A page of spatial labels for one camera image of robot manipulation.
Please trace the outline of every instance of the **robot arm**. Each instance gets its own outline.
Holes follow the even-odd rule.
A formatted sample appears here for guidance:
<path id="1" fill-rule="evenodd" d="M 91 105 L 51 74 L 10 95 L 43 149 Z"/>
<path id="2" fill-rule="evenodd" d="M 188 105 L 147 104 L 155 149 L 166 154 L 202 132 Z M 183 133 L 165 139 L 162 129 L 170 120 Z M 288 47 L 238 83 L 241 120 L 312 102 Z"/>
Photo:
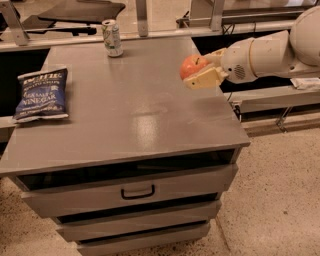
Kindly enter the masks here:
<path id="1" fill-rule="evenodd" d="M 224 79 L 235 84 L 259 77 L 309 78 L 320 76 L 320 6 L 304 12 L 291 33 L 281 31 L 238 41 L 229 48 L 204 55 L 209 65 L 184 79 L 197 89 L 219 86 Z"/>

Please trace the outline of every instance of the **aluminum can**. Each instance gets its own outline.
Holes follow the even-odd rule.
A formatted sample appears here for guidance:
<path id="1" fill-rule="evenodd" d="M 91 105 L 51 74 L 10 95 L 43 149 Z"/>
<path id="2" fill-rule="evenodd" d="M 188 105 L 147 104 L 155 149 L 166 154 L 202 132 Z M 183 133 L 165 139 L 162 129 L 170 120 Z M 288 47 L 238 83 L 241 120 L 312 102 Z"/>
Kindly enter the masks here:
<path id="1" fill-rule="evenodd" d="M 101 25 L 104 45 L 110 57 L 118 57 L 123 54 L 119 25 L 115 20 L 104 20 Z"/>

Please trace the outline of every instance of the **chip bag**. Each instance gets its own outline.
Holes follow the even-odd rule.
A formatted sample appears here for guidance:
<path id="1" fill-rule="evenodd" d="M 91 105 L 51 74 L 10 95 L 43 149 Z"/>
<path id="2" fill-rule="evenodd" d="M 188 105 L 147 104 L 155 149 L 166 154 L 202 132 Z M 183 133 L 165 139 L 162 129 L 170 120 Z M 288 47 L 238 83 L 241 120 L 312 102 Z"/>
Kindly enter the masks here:
<path id="1" fill-rule="evenodd" d="M 22 99 L 13 116 L 13 123 L 37 119 L 68 117 L 65 107 L 66 67 L 18 76 Z"/>

